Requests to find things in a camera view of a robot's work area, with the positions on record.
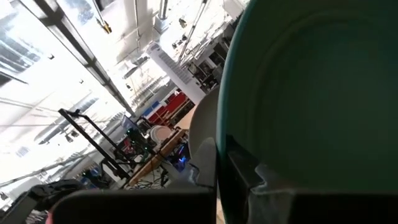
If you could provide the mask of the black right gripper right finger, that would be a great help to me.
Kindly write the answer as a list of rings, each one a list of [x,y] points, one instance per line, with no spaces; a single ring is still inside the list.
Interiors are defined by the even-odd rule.
[[[220,193],[230,224],[398,224],[398,194],[300,189],[225,138]]]

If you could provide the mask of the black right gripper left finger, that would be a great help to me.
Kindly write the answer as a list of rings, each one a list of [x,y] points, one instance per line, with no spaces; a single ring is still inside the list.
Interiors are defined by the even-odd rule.
[[[215,224],[216,160],[207,138],[168,187],[78,191],[56,204],[52,224]]]

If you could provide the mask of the teal plate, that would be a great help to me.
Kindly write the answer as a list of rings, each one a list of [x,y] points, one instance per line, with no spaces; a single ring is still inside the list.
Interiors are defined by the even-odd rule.
[[[398,0],[250,0],[228,52],[231,136],[308,189],[398,192]]]

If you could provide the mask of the computer with blue lights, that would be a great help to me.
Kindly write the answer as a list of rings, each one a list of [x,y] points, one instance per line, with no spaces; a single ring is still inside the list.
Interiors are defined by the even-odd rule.
[[[181,143],[175,148],[173,154],[171,155],[170,162],[179,171],[183,171],[186,163],[190,160],[190,152],[187,143]]]

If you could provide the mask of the background wooden table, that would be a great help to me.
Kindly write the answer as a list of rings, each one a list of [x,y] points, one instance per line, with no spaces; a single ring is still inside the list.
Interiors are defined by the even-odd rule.
[[[134,175],[126,182],[129,186],[133,186],[138,181],[150,174],[154,169],[158,168],[162,163],[166,163],[165,158],[175,149],[178,144],[182,141],[183,137],[187,135],[186,129],[178,129],[174,131],[168,139],[166,139],[160,146],[157,146],[156,149],[159,149],[154,156],[150,159],[146,160],[143,166],[138,168],[138,170],[134,173]]]

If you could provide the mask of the grey plate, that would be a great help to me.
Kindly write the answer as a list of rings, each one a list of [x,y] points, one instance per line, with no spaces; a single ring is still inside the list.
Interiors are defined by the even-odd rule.
[[[193,112],[188,135],[188,145],[192,157],[205,139],[216,139],[219,91],[219,87],[211,90],[209,94],[197,104]]]

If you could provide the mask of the red seat row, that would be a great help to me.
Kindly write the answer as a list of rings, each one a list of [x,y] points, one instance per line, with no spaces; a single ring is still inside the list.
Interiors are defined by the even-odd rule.
[[[178,94],[171,94],[167,100],[168,102],[166,103],[157,102],[152,111],[144,117],[152,124],[160,124],[163,121],[167,121],[188,100],[188,97],[180,92]]]

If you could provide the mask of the white perforated duct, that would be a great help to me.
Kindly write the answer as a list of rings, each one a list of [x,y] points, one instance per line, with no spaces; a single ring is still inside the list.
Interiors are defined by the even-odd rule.
[[[194,76],[187,69],[182,69],[158,43],[151,42],[146,53],[194,104],[197,105],[205,97]]]

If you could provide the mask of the background black rig frame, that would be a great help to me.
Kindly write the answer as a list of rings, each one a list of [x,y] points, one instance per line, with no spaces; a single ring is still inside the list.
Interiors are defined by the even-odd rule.
[[[127,179],[130,177],[129,173],[126,172],[121,164],[118,163],[110,152],[104,150],[76,121],[75,118],[84,118],[89,124],[94,127],[97,132],[102,135],[112,146],[119,152],[123,157],[126,158],[126,154],[118,147],[118,145],[102,130],[100,129],[87,115],[81,114],[80,110],[68,111],[66,109],[59,109],[58,112],[85,138],[88,142],[95,147],[95,149],[105,158],[107,162],[111,164],[111,168],[116,169],[116,175],[121,179]]]

